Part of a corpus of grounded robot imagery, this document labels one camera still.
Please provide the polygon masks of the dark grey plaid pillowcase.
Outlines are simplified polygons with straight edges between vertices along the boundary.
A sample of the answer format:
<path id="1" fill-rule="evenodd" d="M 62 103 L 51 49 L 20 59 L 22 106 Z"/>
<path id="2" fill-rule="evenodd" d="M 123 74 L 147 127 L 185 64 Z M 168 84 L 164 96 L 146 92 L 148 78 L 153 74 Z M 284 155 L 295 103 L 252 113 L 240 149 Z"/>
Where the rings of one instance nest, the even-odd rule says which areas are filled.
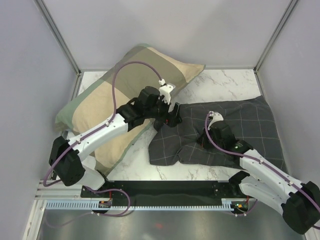
<path id="1" fill-rule="evenodd" d="M 263 96 L 241 101 L 182 104 L 182 122 L 176 127 L 156 127 L 148 146 L 149 163 L 155 166 L 200 164 L 239 169 L 236 142 L 246 142 L 265 159 L 287 172 L 281 142 L 270 106 Z"/>

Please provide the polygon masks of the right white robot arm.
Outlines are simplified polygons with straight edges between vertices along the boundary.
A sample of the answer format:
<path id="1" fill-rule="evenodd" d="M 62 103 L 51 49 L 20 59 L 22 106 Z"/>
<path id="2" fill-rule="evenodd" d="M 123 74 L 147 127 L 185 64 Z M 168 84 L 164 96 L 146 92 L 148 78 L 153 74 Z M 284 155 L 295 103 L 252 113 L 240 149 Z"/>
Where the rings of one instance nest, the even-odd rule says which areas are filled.
<path id="1" fill-rule="evenodd" d="M 232 181 L 228 191 L 233 197 L 249 195 L 277 211 L 298 234 L 317 228 L 320 221 L 320 188 L 309 181 L 288 175 L 264 158 L 244 140 L 236 139 L 224 120 L 210 117 L 198 139 L 204 149 L 222 153 L 245 172 Z"/>

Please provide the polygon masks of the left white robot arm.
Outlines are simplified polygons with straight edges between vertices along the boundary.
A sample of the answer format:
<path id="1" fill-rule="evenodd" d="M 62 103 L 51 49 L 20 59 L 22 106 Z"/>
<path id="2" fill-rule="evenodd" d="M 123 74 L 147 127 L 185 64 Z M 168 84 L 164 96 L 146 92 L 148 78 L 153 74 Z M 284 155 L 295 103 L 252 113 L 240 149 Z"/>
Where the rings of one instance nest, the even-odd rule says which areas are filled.
<path id="1" fill-rule="evenodd" d="M 174 85 L 166 83 L 159 89 L 147 86 L 138 97 L 120 106 L 113 115 L 90 130 L 70 139 L 57 137 L 52 144 L 49 170 L 66 187 L 80 184 L 89 187 L 98 197 L 105 197 L 110 186 L 104 176 L 84 166 L 82 161 L 103 144 L 141 126 L 147 119 L 155 119 L 169 127 L 180 124 L 180 106 L 175 104 L 173 110 L 169 110 L 174 89 Z"/>

